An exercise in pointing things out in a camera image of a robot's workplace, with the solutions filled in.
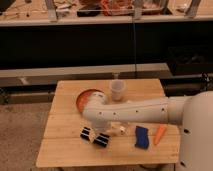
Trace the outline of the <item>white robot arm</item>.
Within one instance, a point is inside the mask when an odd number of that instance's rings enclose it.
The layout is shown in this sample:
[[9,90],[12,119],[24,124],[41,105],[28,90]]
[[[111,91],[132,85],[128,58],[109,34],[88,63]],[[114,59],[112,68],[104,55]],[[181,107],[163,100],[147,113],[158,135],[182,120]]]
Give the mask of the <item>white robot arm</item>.
[[213,171],[213,91],[118,104],[108,104],[104,93],[94,92],[82,114],[95,132],[113,121],[180,125],[176,171]]

